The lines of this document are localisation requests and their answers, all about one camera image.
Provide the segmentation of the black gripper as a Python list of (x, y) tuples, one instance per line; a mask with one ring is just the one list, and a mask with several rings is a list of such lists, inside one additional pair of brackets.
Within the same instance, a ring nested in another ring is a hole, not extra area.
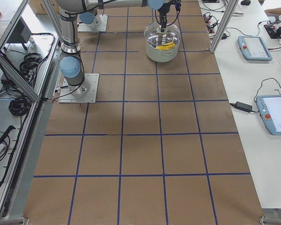
[(167, 26), (167, 16), (166, 16), (166, 14), (168, 14), (170, 12), (170, 7), (172, 5), (175, 6), (175, 10), (177, 12), (180, 12), (181, 0), (166, 0), (166, 1), (164, 1), (161, 8), (158, 9), (159, 21), (160, 21), (160, 25), (162, 27), (162, 33), (165, 32), (165, 29), (166, 29), (166, 26)]

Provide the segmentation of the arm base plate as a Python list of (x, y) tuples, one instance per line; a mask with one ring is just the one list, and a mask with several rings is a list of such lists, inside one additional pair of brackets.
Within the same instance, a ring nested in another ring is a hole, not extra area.
[(67, 86), (60, 92), (61, 97), (58, 98), (60, 104), (85, 104), (95, 103), (97, 88), (99, 83), (99, 74), (85, 74), (85, 79), (78, 90), (76, 87), (69, 86), (66, 79), (63, 85)]
[(78, 32), (80, 33), (106, 32), (108, 15), (84, 13), (79, 15), (79, 19)]

